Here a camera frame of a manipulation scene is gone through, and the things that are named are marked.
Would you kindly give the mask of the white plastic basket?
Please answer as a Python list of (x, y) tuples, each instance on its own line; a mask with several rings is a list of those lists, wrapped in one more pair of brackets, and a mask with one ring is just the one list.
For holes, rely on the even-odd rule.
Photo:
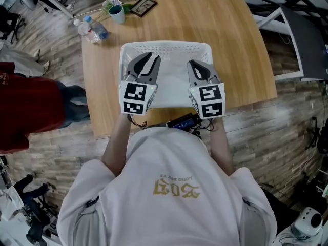
[(129, 62), (135, 57), (152, 52), (152, 56), (145, 64), (143, 72), (148, 72), (152, 62), (158, 55), (161, 57), (157, 77), (157, 92), (151, 104), (152, 108), (191, 107), (188, 89), (190, 88), (187, 66), (185, 68), (173, 68), (169, 66), (169, 52), (173, 50), (184, 50), (188, 53), (190, 60), (200, 60), (213, 65), (212, 49), (206, 43), (187, 41), (144, 41), (126, 43), (121, 47), (119, 61), (120, 73), (126, 75)]

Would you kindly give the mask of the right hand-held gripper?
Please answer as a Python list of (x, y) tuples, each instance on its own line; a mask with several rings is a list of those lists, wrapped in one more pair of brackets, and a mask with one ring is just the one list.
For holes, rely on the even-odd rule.
[(190, 87), (189, 97), (201, 119), (223, 117), (226, 109), (224, 83), (214, 67), (200, 60), (187, 63)]

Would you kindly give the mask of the artificial flower sprig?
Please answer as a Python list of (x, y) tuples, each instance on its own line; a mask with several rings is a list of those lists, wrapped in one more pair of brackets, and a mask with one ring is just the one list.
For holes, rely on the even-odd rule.
[(101, 11), (98, 17), (105, 16), (109, 9), (111, 9), (115, 5), (121, 5), (124, 10), (124, 14), (128, 14), (131, 11), (133, 4), (123, 3), (121, 0), (105, 0), (101, 5)]

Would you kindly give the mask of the black and white equipment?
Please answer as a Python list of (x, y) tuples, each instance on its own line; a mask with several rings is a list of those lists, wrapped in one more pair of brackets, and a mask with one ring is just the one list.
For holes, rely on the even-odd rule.
[(43, 237), (51, 238), (57, 236), (57, 209), (46, 202), (45, 195), (53, 186), (49, 183), (42, 184), (41, 187), (24, 192), (24, 188), (33, 181), (34, 175), (28, 174), (18, 181), (14, 187), (20, 198), (23, 200), (23, 215), (27, 218), (29, 231), (26, 234), (27, 240), (33, 246), (48, 246)]

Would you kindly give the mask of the dark picture frame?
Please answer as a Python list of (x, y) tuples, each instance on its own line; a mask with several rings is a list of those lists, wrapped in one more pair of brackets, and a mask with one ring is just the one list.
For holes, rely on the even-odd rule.
[(156, 0), (138, 0), (131, 8), (130, 12), (138, 17), (145, 16), (152, 8), (157, 5)]

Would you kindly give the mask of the black stand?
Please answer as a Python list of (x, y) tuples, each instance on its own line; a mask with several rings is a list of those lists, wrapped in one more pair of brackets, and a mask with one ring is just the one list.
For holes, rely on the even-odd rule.
[(313, 129), (307, 129), (307, 132), (312, 134), (310, 144), (305, 147), (306, 150), (309, 148), (317, 148), (320, 154), (328, 154), (328, 119), (326, 120), (322, 128), (318, 127), (317, 117), (312, 117), (315, 122)]

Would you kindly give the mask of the black office chair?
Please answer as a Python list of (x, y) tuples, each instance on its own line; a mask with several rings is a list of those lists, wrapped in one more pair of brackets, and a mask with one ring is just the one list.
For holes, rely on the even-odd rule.
[(4, 6), (0, 5), (0, 33), (2, 36), (0, 40), (7, 40), (8, 36), (12, 34), (10, 44), (13, 40), (18, 41), (18, 31), (26, 25), (25, 19), (20, 14), (9, 12)]

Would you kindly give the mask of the teal mug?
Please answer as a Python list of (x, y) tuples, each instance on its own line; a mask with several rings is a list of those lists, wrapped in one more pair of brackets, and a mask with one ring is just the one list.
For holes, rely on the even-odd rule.
[(125, 12), (122, 5), (113, 5), (108, 10), (109, 16), (118, 24), (125, 22)]

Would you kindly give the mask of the dark table with white legs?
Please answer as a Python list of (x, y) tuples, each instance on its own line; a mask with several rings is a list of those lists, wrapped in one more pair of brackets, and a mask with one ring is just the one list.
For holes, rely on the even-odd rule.
[(328, 44), (313, 23), (285, 6), (267, 17), (254, 15), (253, 18), (259, 29), (291, 37), (299, 71), (275, 75), (276, 81), (291, 78), (328, 81)]

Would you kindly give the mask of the person's right forearm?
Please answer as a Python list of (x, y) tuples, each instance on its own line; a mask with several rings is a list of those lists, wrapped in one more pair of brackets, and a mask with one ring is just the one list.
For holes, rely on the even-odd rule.
[(233, 157), (221, 117), (213, 120), (213, 130), (210, 132), (210, 152), (213, 160), (228, 176), (234, 173)]

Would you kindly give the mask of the person's left forearm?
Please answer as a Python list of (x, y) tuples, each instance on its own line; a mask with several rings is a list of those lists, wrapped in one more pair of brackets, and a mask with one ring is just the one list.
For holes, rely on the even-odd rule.
[(120, 114), (101, 159), (102, 163), (115, 176), (121, 174), (126, 163), (130, 130), (131, 122), (128, 119), (128, 115)]

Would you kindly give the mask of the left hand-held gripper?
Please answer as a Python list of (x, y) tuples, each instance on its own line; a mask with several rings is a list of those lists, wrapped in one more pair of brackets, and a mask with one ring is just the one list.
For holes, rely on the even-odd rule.
[(151, 56), (152, 52), (146, 52), (135, 57), (127, 66), (127, 76), (120, 73), (119, 104), (122, 113), (145, 115), (154, 100), (161, 57), (155, 57), (148, 73), (141, 74)]

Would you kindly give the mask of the red label water bottle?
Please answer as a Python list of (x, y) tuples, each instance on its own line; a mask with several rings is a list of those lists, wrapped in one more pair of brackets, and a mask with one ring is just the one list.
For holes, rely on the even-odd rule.
[(78, 33), (91, 43), (100, 41), (100, 37), (95, 33), (87, 22), (82, 22), (79, 19), (74, 20), (73, 24), (77, 27)]

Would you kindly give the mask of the blue electronic device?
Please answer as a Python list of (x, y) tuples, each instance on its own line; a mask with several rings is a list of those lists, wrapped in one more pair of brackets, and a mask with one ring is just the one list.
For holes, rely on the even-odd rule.
[(168, 128), (176, 128), (183, 131), (189, 131), (191, 128), (202, 123), (198, 114), (188, 113), (180, 118), (167, 122)]

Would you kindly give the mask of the wooden table with white legs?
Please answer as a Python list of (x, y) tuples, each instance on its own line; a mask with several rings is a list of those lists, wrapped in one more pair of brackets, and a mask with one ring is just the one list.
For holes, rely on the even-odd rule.
[(126, 43), (187, 41), (208, 44), (224, 83), (226, 109), (277, 96), (267, 49), (243, 0), (156, 0), (144, 17), (128, 14), (123, 24), (100, 20), (104, 42), (82, 42), (84, 83), (95, 137), (111, 135), (120, 113), (120, 51)]

